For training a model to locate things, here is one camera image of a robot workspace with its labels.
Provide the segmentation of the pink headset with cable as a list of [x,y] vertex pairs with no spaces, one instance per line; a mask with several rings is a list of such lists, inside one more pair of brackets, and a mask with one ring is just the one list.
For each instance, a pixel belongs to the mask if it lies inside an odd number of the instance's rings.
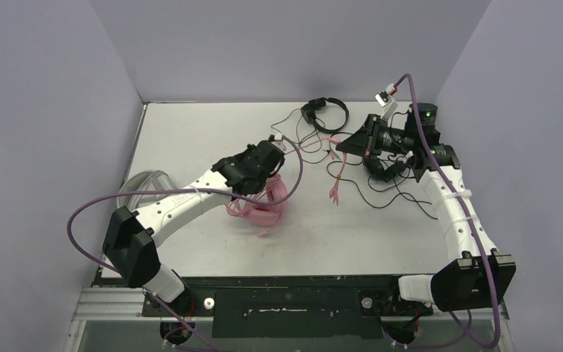
[[[324,137],[317,141],[327,141],[334,146],[341,143],[341,140],[335,137]],[[342,161],[342,166],[338,173],[334,175],[335,183],[328,192],[328,197],[336,206],[339,205],[339,184],[347,165],[347,153],[342,152],[340,161]],[[227,214],[231,217],[245,219],[258,227],[266,227],[267,229],[258,235],[258,237],[265,237],[282,222],[289,199],[290,192],[282,176],[274,174],[265,181],[262,191],[254,196],[249,196],[248,200],[231,200],[225,204],[225,208]]]

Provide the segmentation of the white grey gaming headset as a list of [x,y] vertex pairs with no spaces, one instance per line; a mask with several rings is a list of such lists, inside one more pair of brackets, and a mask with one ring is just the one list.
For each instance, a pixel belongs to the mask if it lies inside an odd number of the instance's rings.
[[[140,172],[124,182],[119,193],[129,191],[162,191],[176,189],[173,179],[162,170],[146,170]],[[116,207],[125,206],[129,210],[158,202],[166,197],[164,194],[130,195],[116,198]]]

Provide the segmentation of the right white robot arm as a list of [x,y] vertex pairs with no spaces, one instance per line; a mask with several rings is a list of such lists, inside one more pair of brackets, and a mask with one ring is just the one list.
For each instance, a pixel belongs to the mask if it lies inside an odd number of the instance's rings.
[[385,294],[387,307],[402,314],[415,301],[441,311],[491,308],[500,304],[516,272],[514,257],[489,238],[471,204],[471,191],[453,147],[440,141],[438,107],[409,105],[402,129],[377,114],[342,141],[337,150],[375,163],[381,153],[403,155],[428,196],[444,233],[450,262],[435,274],[401,276]]

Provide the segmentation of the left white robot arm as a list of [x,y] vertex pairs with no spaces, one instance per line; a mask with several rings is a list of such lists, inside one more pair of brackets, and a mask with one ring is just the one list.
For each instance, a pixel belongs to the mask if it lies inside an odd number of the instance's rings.
[[122,206],[110,218],[103,253],[130,288],[144,288],[161,299],[172,315],[190,304],[182,279],[161,263],[158,247],[197,217],[236,196],[262,191],[284,163],[284,152],[273,142],[250,144],[236,155],[222,158],[188,186],[135,210]]

